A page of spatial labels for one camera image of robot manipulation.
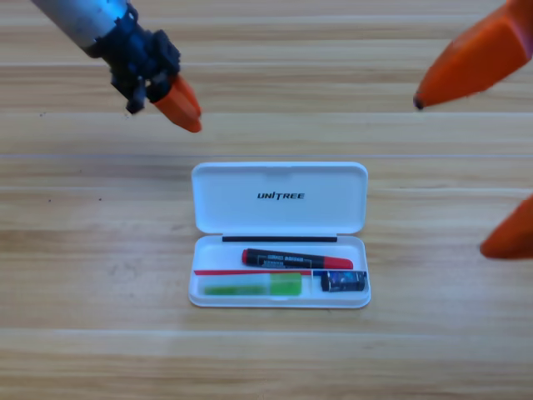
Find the black strip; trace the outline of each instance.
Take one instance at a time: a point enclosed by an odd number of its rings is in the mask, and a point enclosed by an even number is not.
[[[223,242],[327,242],[335,243],[337,241],[336,236],[223,236]]]

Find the printed logo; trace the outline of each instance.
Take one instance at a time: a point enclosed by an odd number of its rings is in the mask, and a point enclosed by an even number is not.
[[[303,199],[305,193],[258,193],[257,198],[271,198],[273,200],[282,200],[282,199]]]

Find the metal cylinder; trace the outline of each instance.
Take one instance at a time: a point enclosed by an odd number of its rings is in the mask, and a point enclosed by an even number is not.
[[[127,0],[32,0],[80,48],[105,37],[127,12]]]

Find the red strip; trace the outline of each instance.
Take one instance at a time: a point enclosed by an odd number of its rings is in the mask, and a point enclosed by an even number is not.
[[[311,275],[311,271],[299,269],[198,269],[194,273],[195,275],[246,275],[250,273],[300,273],[304,276]]]

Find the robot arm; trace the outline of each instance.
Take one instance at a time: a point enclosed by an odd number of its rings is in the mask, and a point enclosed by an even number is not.
[[[131,114],[147,98],[177,126],[202,130],[202,110],[192,88],[180,75],[180,53],[162,31],[138,24],[127,0],[32,0],[90,58],[110,67],[111,84],[127,99]]]

